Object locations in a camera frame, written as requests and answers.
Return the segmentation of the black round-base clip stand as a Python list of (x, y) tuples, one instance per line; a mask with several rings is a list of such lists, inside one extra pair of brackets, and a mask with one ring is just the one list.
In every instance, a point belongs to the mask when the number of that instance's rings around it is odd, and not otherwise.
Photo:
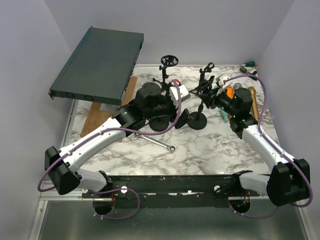
[(188, 122), (188, 126), (193, 130), (202, 130), (207, 125), (207, 118), (203, 114), (204, 103), (201, 101), (200, 105), (198, 106), (197, 111), (194, 111), (189, 114), (190, 117), (193, 118), (190, 122)]

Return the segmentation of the orange toy microphone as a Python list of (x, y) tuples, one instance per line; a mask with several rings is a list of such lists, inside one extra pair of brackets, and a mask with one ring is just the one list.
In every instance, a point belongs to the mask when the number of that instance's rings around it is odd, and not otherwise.
[(232, 99), (233, 96), (234, 96), (234, 90), (233, 90), (233, 87), (231, 85), (229, 85), (227, 88), (226, 88), (226, 95)]

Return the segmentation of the black round-base shock-mount stand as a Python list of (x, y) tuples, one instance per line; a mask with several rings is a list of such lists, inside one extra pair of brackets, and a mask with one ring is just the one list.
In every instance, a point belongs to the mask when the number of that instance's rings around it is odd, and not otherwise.
[(159, 116), (149, 120), (149, 127), (155, 132), (162, 132), (169, 126), (169, 118), (167, 116)]

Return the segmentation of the mint green toy microphone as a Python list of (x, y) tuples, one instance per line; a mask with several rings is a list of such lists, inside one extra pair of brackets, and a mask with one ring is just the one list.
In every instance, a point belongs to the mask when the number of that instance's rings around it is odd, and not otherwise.
[(222, 120), (224, 123), (227, 123), (229, 121), (229, 115), (223, 110), (223, 109), (219, 109)]

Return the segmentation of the black tripod clip stand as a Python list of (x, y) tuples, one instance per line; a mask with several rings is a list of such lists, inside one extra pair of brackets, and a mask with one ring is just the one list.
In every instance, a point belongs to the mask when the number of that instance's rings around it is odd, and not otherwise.
[(200, 77), (198, 81), (198, 86), (190, 90), (189, 93), (198, 96), (204, 90), (205, 85), (209, 82), (208, 80), (205, 79), (205, 74), (211, 73), (214, 67), (215, 67), (215, 64), (213, 62), (209, 62), (205, 68), (200, 68), (199, 70)]

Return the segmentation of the black microphone silver grille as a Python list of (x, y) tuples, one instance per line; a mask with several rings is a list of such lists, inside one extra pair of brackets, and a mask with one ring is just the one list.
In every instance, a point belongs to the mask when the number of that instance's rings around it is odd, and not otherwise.
[(242, 87), (243, 87), (242, 84), (239, 83), (239, 82), (237, 82), (237, 83), (235, 83), (235, 84), (233, 85), (233, 90), (235, 91), (235, 90), (237, 90), (237, 89), (239, 89), (239, 88), (242, 88)]

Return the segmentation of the gold microphone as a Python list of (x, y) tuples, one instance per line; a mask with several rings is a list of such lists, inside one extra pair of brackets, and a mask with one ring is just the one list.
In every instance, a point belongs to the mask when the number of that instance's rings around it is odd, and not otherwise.
[(248, 90), (251, 92), (252, 105), (251, 105), (251, 113), (256, 121), (260, 120), (257, 98), (256, 98), (256, 89), (253, 86), (249, 86)]

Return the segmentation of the black tripod shock-mount stand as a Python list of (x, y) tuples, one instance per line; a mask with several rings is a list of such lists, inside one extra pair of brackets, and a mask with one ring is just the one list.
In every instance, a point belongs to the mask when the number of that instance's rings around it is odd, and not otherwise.
[(167, 91), (170, 87), (169, 83), (166, 83), (166, 79), (169, 78), (167, 74), (167, 68), (175, 67), (179, 63), (179, 59), (174, 55), (165, 55), (160, 59), (161, 65), (159, 66), (159, 70), (162, 74), (162, 81), (157, 80), (155, 78), (152, 79), (153, 82), (157, 82), (160, 84), (161, 91)]

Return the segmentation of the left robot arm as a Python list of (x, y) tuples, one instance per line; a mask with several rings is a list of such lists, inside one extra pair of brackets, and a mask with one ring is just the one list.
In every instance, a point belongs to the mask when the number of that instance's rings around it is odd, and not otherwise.
[(104, 171), (88, 171), (82, 166), (109, 145), (133, 133), (145, 135), (140, 129), (147, 120), (168, 117), (172, 124), (161, 134), (168, 132), (178, 123), (182, 102), (189, 97), (186, 86), (176, 79), (169, 84), (166, 95), (153, 82), (143, 84), (132, 101), (121, 106), (96, 130), (61, 149), (49, 147), (44, 153), (44, 175), (49, 177), (59, 195), (75, 189), (94, 192), (106, 189), (112, 182)]

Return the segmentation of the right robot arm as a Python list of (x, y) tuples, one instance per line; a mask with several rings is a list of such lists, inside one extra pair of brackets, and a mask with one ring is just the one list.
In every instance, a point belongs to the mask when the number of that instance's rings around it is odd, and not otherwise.
[(287, 153), (262, 130), (261, 122), (251, 114), (253, 99), (249, 89), (239, 87), (232, 97), (227, 95), (231, 81), (231, 77), (223, 74), (199, 97), (207, 108), (220, 108), (231, 116), (232, 131), (258, 153), (271, 171), (270, 175), (252, 171), (239, 173), (240, 187), (268, 196), (277, 207), (302, 200), (307, 201), (303, 204), (307, 207), (313, 200), (309, 163)]

